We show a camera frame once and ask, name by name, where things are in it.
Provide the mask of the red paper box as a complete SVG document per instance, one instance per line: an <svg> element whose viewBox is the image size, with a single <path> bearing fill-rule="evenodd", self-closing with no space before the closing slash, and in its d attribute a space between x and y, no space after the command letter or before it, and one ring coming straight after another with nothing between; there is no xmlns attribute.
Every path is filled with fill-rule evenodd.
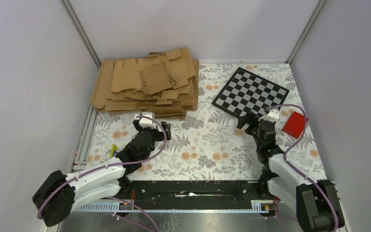
<svg viewBox="0 0 371 232"><path fill-rule="evenodd" d="M304 115L294 111L284 124L282 131L288 134L289 136L298 139L305 127L305 117Z"/></svg>

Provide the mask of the stack of brown cardboard blanks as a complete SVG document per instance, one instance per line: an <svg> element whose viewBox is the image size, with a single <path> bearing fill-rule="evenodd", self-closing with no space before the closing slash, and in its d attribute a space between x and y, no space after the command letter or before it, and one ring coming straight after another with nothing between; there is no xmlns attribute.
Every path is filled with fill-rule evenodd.
<svg viewBox="0 0 371 232"><path fill-rule="evenodd" d="M198 109L199 60L187 47L101 62L89 104L110 114L149 111L184 119Z"/></svg>

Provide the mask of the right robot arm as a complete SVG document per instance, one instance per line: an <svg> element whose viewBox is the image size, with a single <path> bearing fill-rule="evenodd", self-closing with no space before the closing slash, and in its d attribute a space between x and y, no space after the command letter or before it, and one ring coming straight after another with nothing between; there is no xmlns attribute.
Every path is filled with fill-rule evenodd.
<svg viewBox="0 0 371 232"><path fill-rule="evenodd" d="M267 115L252 112L238 119L237 128L245 125L245 132L253 136L257 145L257 159L263 164L258 180L258 193L264 199L275 197L296 213L297 222L305 232L333 232L345 226L345 219L337 190L327 179L313 180L287 159L276 143L275 124L279 112Z"/></svg>

